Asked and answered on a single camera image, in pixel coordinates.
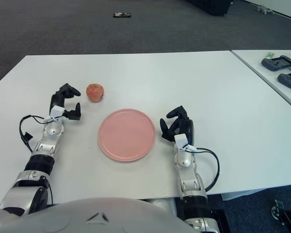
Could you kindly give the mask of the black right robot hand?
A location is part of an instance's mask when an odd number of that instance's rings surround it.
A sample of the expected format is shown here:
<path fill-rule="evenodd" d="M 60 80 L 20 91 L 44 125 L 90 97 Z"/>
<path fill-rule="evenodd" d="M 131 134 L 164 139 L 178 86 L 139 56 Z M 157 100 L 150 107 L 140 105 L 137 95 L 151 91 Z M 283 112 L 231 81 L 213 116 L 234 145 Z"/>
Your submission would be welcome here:
<path fill-rule="evenodd" d="M 160 127 L 162 131 L 162 138 L 169 142 L 175 142 L 175 135 L 185 134 L 189 145 L 194 145 L 194 123 L 188 117 L 186 110 L 181 105 L 167 115 L 167 119 L 176 117 L 176 120 L 171 124 L 170 127 L 167 126 L 163 118 L 160 119 Z"/>

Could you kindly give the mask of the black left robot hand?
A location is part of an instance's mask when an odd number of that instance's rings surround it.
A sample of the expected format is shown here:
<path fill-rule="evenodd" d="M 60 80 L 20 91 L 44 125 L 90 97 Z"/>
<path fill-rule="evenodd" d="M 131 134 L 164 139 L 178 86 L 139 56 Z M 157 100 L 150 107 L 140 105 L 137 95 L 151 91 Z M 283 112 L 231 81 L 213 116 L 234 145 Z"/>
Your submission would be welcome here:
<path fill-rule="evenodd" d="M 66 117 L 69 120 L 80 120 L 81 105 L 79 102 L 76 104 L 74 110 L 68 111 L 65 109 L 65 99 L 71 99 L 74 96 L 79 97 L 80 95 L 81 93 L 68 83 L 61 86 L 51 97 L 49 116 L 54 119 Z"/>

